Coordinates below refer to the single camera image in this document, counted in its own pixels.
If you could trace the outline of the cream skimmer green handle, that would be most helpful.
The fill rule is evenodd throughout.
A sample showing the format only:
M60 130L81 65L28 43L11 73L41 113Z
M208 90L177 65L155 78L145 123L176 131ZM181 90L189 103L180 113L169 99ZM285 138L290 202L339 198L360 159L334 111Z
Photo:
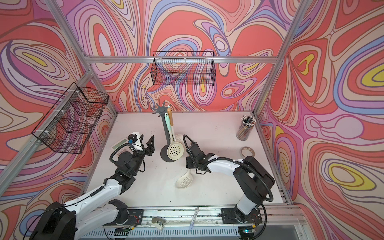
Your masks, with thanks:
M169 117L166 116L165 119L170 134L170 145L167 149L167 155L171 160L176 161L183 156L184 147L181 143L174 141Z

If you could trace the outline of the cream skimmer wooden handle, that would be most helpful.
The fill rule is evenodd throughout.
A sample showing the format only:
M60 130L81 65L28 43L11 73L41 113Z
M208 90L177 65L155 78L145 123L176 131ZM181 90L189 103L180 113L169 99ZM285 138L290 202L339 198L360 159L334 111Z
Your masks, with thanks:
M182 175L175 183L177 189L184 189L191 185L193 182L193 176L191 174L191 169L188 169L187 172Z
M170 118L170 124L171 124L171 129L172 129L172 134L173 134L174 141L178 142L178 143L181 143L181 144L184 144L183 135L176 134L176 131L174 129L174 118L173 118L173 113L172 113L171 106L168 106L167 113L168 113L169 118Z

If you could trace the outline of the grey utensil rack stand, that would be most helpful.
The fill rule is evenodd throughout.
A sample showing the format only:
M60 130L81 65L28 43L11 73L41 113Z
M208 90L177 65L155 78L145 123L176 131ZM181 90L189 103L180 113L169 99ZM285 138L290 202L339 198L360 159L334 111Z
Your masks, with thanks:
M163 128L164 128L164 132L165 132L166 144L161 149L161 153L160 153L161 159L167 163L173 163L173 162L175 162L175 160L171 160L168 157L168 147L171 143L169 130L168 130L166 120L165 120L165 113L167 112L168 108L165 106L165 103L163 103L161 106L158 103L156 103L156 106L151 108L151 109L154 111L153 114L159 114L159 117L162 118Z

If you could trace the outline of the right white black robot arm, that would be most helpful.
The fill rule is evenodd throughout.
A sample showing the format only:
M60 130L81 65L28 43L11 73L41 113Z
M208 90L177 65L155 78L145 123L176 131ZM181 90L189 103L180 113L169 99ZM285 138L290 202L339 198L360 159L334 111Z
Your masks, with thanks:
M238 203L230 209L233 216L226 218L237 223L246 223L252 211L257 210L264 202L274 201L272 187L275 179L253 156L233 160L213 153L205 154L188 135L182 135L182 139L188 153L187 169L196 170L197 175L220 173L234 177L243 191Z

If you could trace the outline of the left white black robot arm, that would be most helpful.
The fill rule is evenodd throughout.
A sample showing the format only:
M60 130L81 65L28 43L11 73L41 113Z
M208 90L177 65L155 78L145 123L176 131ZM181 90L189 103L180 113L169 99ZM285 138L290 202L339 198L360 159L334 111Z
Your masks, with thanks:
M155 152L155 137L143 146L144 136L133 132L128 142L110 155L116 166L115 173L90 192L64 204L54 202L33 221L35 229L31 240L79 240L104 225L124 226L129 220L140 220L132 215L128 206L117 197L135 182L139 172L145 171L144 158Z

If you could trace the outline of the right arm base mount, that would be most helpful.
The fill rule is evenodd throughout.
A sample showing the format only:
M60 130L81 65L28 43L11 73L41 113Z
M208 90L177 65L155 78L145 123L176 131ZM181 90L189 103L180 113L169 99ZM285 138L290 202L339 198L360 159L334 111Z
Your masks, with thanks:
M219 217L224 224L255 224L263 222L260 209L253 209L248 215L243 214L237 208L222 208Z

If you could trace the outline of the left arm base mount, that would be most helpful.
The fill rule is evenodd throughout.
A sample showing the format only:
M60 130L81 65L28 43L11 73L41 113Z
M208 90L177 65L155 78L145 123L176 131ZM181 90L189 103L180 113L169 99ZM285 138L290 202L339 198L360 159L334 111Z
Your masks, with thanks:
M108 204L114 206L118 211L118 214L116 219L110 223L107 223L106 226L137 227L138 225L141 225L144 210L128 209L128 206L125 203L117 199L109 201Z

